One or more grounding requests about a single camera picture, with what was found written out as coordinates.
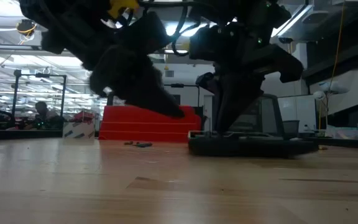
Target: yellow cable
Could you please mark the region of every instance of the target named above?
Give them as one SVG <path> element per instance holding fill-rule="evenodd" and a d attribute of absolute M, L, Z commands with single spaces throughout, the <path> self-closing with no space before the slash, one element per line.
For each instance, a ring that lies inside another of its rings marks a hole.
<path fill-rule="evenodd" d="M 318 129 L 321 130 L 321 105 L 323 103 L 320 102 L 320 109 L 319 109 L 319 113 L 318 113 Z"/>
<path fill-rule="evenodd" d="M 343 28 L 343 15 L 344 15 L 344 11 L 345 11 L 345 2 L 343 2 L 342 5 L 342 15 L 341 15 L 341 24 L 339 25 L 339 35 L 338 35 L 338 44 L 336 46 L 336 55 L 335 55 L 335 62 L 334 62 L 334 68 L 333 68 L 333 75 L 331 76 L 331 81 L 329 83 L 329 88 L 328 88 L 328 94 L 330 94 L 331 92 L 331 85 L 333 84 L 333 80 L 334 80 L 334 76 L 335 76 L 335 69 L 336 69 L 336 64 L 338 62 L 338 56 L 339 56 L 339 46 L 341 45 L 341 37 L 342 37 L 342 28 Z"/>
<path fill-rule="evenodd" d="M 341 23 L 339 25 L 339 35 L 338 35 L 338 43 L 336 46 L 336 55 L 335 55 L 335 62 L 334 62 L 334 68 L 333 68 L 333 74 L 331 75 L 331 81 L 329 82 L 328 92 L 326 96 L 328 96 L 331 93 L 331 85 L 333 84 L 334 76 L 335 76 L 335 70 L 336 70 L 336 64 L 338 62 L 338 56 L 339 56 L 339 47 L 341 45 L 341 37 L 342 37 L 342 28 L 343 28 L 343 17 L 345 12 L 345 2 L 343 2 L 342 5 L 342 14 L 341 14 Z M 320 109 L 319 109 L 319 129 L 321 129 L 321 103 L 320 103 Z"/>
<path fill-rule="evenodd" d="M 18 31 L 19 33 L 25 34 L 25 33 L 31 32 L 31 31 L 34 30 L 36 27 L 37 27 L 37 25 L 34 25 L 34 26 L 33 26 L 31 29 L 29 29 L 29 30 L 20 31 L 20 30 L 17 29 L 17 31 Z"/>

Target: desk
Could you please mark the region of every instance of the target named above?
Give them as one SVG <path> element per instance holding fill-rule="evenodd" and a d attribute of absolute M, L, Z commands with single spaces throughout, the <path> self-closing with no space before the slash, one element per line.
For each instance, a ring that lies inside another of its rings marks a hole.
<path fill-rule="evenodd" d="M 185 144 L 0 141 L 0 223 L 358 223 L 358 150 L 193 157 Z"/>

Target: yellow component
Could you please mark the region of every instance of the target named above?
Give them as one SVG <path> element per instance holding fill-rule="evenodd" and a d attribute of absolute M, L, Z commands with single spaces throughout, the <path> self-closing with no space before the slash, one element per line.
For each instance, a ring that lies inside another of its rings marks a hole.
<path fill-rule="evenodd" d="M 136 0 L 110 0 L 111 9 L 108 11 L 111 17 L 117 19 L 122 8 L 137 9 L 139 7 Z"/>
<path fill-rule="evenodd" d="M 182 43 L 182 45 L 180 46 L 180 50 L 190 50 L 190 40 L 185 41 L 184 43 Z"/>

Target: black base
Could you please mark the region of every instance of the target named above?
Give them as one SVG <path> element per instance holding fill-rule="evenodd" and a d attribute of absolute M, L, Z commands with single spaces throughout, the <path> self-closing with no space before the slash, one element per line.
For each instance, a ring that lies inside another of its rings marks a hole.
<path fill-rule="evenodd" d="M 294 158 L 302 154 L 318 151 L 313 141 L 284 141 L 266 139 L 227 139 L 196 138 L 190 139 L 189 151 L 197 156 L 239 156 Z"/>

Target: chair backrest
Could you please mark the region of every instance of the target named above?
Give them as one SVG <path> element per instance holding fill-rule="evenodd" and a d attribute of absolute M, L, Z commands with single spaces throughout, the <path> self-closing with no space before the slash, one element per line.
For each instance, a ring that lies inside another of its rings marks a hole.
<path fill-rule="evenodd" d="M 296 138 L 299 133 L 299 122 L 298 120 L 294 121 L 283 121 L 284 133 L 288 138 Z"/>
<path fill-rule="evenodd" d="M 229 131 L 266 133 L 284 137 L 284 127 L 277 97 L 263 94 L 233 123 Z"/>

